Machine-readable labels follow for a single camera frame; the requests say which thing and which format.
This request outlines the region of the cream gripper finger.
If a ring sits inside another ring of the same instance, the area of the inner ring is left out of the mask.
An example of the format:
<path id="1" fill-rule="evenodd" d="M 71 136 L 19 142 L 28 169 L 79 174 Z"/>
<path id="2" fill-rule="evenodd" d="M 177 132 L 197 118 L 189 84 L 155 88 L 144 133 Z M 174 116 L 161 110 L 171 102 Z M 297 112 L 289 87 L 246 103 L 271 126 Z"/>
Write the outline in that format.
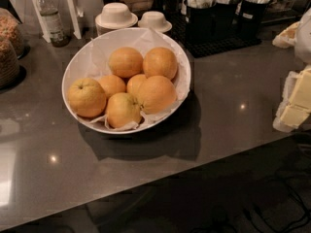
<path id="1" fill-rule="evenodd" d="M 311 66 L 299 73 L 290 71 L 286 77 L 273 127 L 281 132 L 292 132 L 311 116 Z"/>
<path id="2" fill-rule="evenodd" d="M 298 21 L 288 26 L 273 39 L 272 45 L 282 49 L 293 47 L 295 45 L 295 32 L 298 26 Z"/>

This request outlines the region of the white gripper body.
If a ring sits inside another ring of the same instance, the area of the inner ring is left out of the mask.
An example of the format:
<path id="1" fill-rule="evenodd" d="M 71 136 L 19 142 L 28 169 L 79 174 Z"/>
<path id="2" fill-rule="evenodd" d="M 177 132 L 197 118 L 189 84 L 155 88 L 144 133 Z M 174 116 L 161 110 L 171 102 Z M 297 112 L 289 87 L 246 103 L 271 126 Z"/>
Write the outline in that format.
<path id="1" fill-rule="evenodd" d="M 294 53 L 306 64 L 311 64 L 311 8 L 302 16 L 295 32 Z"/>

